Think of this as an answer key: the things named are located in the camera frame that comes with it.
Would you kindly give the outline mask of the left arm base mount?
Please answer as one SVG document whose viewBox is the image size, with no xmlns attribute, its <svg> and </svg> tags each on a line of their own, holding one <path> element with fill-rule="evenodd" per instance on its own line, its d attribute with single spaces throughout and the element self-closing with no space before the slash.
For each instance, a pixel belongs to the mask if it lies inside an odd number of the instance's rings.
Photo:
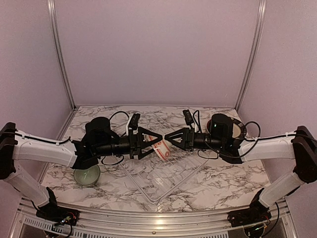
<svg viewBox="0 0 317 238">
<path fill-rule="evenodd" d="M 57 204 L 54 192 L 47 187 L 49 195 L 49 203 L 42 206 L 36 207 L 34 203 L 34 208 L 37 210 L 36 216 L 55 222 L 55 226 L 59 225 L 72 225 L 75 226 L 79 218 L 80 212 L 76 209 L 61 207 Z"/>
</svg>

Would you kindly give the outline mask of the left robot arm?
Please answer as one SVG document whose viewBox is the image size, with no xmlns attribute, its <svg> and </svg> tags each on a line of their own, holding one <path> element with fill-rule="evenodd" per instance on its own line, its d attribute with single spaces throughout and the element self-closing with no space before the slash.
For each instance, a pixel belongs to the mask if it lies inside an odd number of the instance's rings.
<svg viewBox="0 0 317 238">
<path fill-rule="evenodd" d="M 53 221 L 64 211 L 54 192 L 37 182 L 21 165 L 22 161 L 59 164 L 74 170 L 86 170 L 101 157 L 124 156 L 142 159 L 154 150 L 143 150 L 162 141 L 162 136 L 138 126 L 139 114 L 129 120 L 125 136 L 111 129 L 110 120 L 97 117 L 85 125 L 85 135 L 78 140 L 48 140 L 17 130 L 8 122 L 0 131 L 0 178 L 28 197 L 37 211 Z"/>
</svg>

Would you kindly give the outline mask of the white bowl with red pattern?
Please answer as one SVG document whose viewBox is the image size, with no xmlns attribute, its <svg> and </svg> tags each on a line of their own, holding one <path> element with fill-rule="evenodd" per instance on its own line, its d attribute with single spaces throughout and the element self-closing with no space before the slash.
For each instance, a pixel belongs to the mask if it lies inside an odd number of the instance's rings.
<svg viewBox="0 0 317 238">
<path fill-rule="evenodd" d="M 164 138 L 152 145 L 152 148 L 156 152 L 156 154 L 164 161 L 167 161 L 171 154 L 172 144 L 166 141 Z"/>
</svg>

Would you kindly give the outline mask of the large black rimmed cream plate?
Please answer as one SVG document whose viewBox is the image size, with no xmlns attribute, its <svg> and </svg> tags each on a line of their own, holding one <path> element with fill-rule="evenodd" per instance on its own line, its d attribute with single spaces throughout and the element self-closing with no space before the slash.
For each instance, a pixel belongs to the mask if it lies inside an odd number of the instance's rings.
<svg viewBox="0 0 317 238">
<path fill-rule="evenodd" d="M 247 130 L 245 129 L 245 125 L 239 121 L 238 119 L 230 117 L 233 122 L 233 134 L 232 137 L 234 139 L 241 139 L 247 134 Z"/>
</svg>

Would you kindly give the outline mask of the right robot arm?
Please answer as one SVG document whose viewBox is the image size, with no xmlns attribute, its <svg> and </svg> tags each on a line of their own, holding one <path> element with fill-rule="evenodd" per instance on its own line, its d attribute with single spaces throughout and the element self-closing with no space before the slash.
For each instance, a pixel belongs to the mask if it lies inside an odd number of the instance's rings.
<svg viewBox="0 0 317 238">
<path fill-rule="evenodd" d="M 250 222 L 256 222 L 279 199 L 317 179 L 317 141 L 304 126 L 282 135 L 246 138 L 245 126 L 233 135 L 234 120 L 225 114 L 212 115 L 207 132 L 188 110 L 184 116 L 188 126 L 164 137 L 173 146 L 184 151 L 211 150 L 229 164 L 264 164 L 271 184 L 255 195 L 246 210 Z"/>
</svg>

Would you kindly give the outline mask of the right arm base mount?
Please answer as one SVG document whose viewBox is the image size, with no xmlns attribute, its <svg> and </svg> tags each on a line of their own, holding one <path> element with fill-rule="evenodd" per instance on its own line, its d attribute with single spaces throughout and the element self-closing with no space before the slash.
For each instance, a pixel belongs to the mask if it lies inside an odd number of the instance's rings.
<svg viewBox="0 0 317 238">
<path fill-rule="evenodd" d="M 227 219 L 232 227 L 245 226 L 271 218 L 269 208 L 263 206 L 259 201 L 260 194 L 263 190 L 264 188 L 256 193 L 248 208 L 234 210 L 228 213 Z"/>
</svg>

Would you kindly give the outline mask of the green bowl with flower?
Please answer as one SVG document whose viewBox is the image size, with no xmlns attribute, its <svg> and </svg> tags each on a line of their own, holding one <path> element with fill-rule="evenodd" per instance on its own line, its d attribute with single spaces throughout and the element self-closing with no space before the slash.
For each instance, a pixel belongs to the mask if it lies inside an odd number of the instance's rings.
<svg viewBox="0 0 317 238">
<path fill-rule="evenodd" d="M 86 170 L 75 170 L 74 179 L 81 186 L 92 186 L 97 183 L 101 175 L 98 165 L 94 165 Z"/>
</svg>

